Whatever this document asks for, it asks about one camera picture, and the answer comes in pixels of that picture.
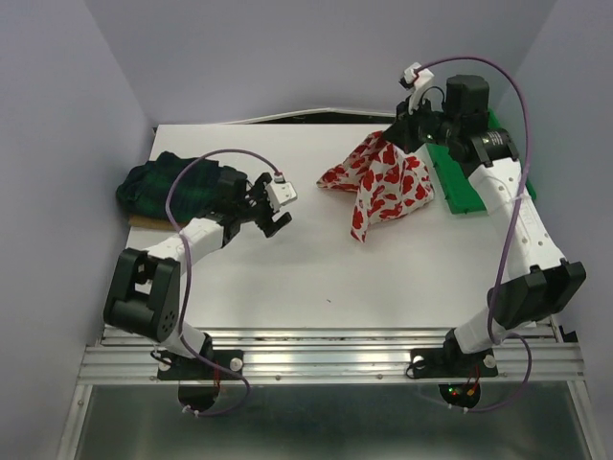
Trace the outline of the green plastic bin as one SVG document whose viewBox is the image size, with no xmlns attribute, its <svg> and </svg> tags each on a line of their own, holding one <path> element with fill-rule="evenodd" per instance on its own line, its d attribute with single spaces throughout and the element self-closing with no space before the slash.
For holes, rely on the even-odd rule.
<svg viewBox="0 0 613 460">
<path fill-rule="evenodd" d="M 444 150 L 431 157 L 450 211 L 467 214 L 503 208 L 512 212 L 512 202 L 524 193 L 522 165 L 510 134 L 498 125 L 467 140 L 467 157 L 458 149 L 427 144 L 430 150 Z"/>
</svg>

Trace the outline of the red poppy floral skirt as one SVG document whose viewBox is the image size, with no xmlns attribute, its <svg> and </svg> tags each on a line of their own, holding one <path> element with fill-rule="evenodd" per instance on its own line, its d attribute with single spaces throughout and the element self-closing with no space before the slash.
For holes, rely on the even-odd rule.
<svg viewBox="0 0 613 460">
<path fill-rule="evenodd" d="M 435 197 L 424 161 L 385 140 L 382 131 L 370 133 L 343 162 L 323 173 L 316 186 L 355 194 L 350 234 L 359 242 L 366 240 L 371 226 L 408 216 Z"/>
</svg>

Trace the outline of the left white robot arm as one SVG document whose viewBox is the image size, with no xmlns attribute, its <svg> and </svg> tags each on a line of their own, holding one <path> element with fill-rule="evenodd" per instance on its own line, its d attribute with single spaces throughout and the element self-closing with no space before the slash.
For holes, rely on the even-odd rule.
<svg viewBox="0 0 613 460">
<path fill-rule="evenodd" d="M 240 227 L 253 222 L 267 238 L 291 222 L 281 209 L 297 199 L 291 182 L 262 173 L 254 184 L 230 167 L 221 169 L 213 196 L 177 233 L 147 249 L 125 249 L 118 258 L 103 309 L 103 321 L 138 334 L 180 357 L 191 377 L 211 370 L 215 352 L 211 337 L 185 321 L 193 265 L 227 246 Z"/>
</svg>

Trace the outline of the dark green plaid skirt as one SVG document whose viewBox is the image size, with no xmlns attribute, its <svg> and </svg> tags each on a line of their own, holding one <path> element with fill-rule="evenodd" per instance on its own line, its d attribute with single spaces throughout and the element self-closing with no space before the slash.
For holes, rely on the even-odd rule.
<svg viewBox="0 0 613 460">
<path fill-rule="evenodd" d="M 166 202 L 174 220 L 185 223 L 218 210 L 246 190 L 248 176 L 217 160 L 180 158 L 162 152 L 129 171 L 116 190 L 121 209 L 133 216 L 166 220 Z"/>
</svg>

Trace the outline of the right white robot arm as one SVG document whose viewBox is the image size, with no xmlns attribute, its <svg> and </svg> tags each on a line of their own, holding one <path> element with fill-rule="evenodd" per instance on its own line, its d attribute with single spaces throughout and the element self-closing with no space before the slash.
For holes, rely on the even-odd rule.
<svg viewBox="0 0 613 460">
<path fill-rule="evenodd" d="M 451 330 L 442 347 L 425 352 L 419 362 L 421 369 L 461 374 L 519 328 L 563 310 L 586 272 L 582 263 L 569 262 L 549 235 L 527 190 L 528 163 L 520 160 L 510 134 L 490 125 L 486 80 L 448 78 L 441 110 L 425 97 L 432 80 L 426 72 L 406 70 L 400 83 L 408 96 L 384 136 L 406 153 L 424 144 L 447 148 L 503 239 L 484 309 Z"/>
</svg>

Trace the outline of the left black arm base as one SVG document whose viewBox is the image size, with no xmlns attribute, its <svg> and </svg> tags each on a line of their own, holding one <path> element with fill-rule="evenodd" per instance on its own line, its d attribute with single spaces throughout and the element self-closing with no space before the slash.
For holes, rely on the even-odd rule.
<svg viewBox="0 0 613 460">
<path fill-rule="evenodd" d="M 149 353 L 158 365 L 157 379 L 177 382 L 177 400 L 183 413 L 195 418 L 228 415 L 238 410 L 250 394 L 250 383 L 242 374 L 241 349 L 216 350 L 208 336 L 200 357 L 185 357 L 155 348 Z M 222 383 L 241 381 L 245 394 L 236 402 L 224 401 Z"/>
</svg>

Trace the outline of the aluminium mounting rail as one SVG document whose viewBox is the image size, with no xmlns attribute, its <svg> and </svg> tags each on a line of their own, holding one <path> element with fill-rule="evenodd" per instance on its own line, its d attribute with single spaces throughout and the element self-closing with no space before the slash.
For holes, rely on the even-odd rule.
<svg viewBox="0 0 613 460">
<path fill-rule="evenodd" d="M 243 351 L 243 374 L 253 385 L 396 384 L 414 350 L 438 347 L 443 329 L 212 329 L 220 350 Z M 585 365 L 578 344 L 562 342 L 548 323 L 508 339 L 493 351 L 500 382 L 520 381 L 526 365 L 531 380 L 582 381 Z M 105 329 L 84 352 L 78 382 L 89 385 L 155 384 L 158 364 L 145 338 Z"/>
</svg>

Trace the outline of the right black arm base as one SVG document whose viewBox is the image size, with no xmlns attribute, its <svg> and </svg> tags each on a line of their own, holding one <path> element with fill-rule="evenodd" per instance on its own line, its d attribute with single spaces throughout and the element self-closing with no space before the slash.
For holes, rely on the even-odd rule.
<svg viewBox="0 0 613 460">
<path fill-rule="evenodd" d="M 464 354 L 452 331 L 445 336 L 440 347 L 413 349 L 405 368 L 409 380 L 440 380 L 439 391 L 443 401 L 464 411 L 475 409 L 480 401 L 481 379 L 498 375 L 491 348 Z"/>
</svg>

